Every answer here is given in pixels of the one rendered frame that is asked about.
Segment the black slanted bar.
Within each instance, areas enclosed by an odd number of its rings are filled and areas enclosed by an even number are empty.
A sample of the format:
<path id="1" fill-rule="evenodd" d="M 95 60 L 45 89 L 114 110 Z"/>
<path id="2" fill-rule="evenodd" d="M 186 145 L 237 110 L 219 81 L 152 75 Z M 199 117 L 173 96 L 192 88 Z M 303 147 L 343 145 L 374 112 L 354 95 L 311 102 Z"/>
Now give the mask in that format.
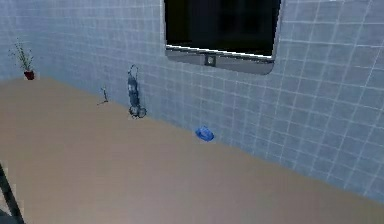
<path id="1" fill-rule="evenodd" d="M 26 224 L 7 179 L 3 166 L 0 164 L 0 191 L 5 199 L 9 213 L 0 208 L 0 224 Z"/>

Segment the thin dark bent stick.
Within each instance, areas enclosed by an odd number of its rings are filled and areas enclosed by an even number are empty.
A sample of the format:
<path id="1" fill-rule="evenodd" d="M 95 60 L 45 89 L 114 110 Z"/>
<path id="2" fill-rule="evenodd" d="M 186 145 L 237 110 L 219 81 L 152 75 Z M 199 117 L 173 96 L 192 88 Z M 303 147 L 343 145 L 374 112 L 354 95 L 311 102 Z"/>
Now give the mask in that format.
<path id="1" fill-rule="evenodd" d="M 97 105 L 101 105 L 101 104 L 104 104 L 104 103 L 108 103 L 108 102 L 109 102 L 106 87 L 101 87 L 100 89 L 101 89 L 102 94 L 103 94 L 103 100 L 102 100 L 101 102 L 97 103 Z"/>

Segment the house plant in red pot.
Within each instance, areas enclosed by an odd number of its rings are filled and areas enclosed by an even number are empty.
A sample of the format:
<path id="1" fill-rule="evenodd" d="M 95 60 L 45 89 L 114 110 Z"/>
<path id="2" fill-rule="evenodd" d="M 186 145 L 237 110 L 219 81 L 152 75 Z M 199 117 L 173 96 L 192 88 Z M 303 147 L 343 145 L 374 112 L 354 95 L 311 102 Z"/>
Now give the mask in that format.
<path id="1" fill-rule="evenodd" d="M 24 77 L 28 81 L 34 80 L 35 72 L 32 67 L 34 56 L 32 55 L 32 50 L 25 48 L 24 44 L 19 40 L 13 46 L 14 48 L 9 50 L 10 55 L 16 58 L 17 65 L 23 71 Z"/>

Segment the grey framed dark window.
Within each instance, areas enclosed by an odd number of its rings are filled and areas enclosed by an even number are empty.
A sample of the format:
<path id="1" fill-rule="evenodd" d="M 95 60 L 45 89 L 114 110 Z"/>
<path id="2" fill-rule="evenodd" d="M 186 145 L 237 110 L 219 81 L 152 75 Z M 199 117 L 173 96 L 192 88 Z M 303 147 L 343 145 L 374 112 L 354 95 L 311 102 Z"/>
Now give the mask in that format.
<path id="1" fill-rule="evenodd" d="M 277 61 L 287 0 L 163 0 L 165 56 L 267 75 Z"/>

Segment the blue soap dish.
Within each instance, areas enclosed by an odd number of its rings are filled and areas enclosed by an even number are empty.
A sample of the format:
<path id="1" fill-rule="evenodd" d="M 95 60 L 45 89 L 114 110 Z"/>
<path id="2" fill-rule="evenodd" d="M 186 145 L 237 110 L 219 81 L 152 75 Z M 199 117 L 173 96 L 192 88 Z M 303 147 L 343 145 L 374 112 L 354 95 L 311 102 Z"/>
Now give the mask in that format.
<path id="1" fill-rule="evenodd" d="M 196 136 L 206 142 L 214 139 L 214 133 L 206 126 L 201 126 L 195 130 Z"/>

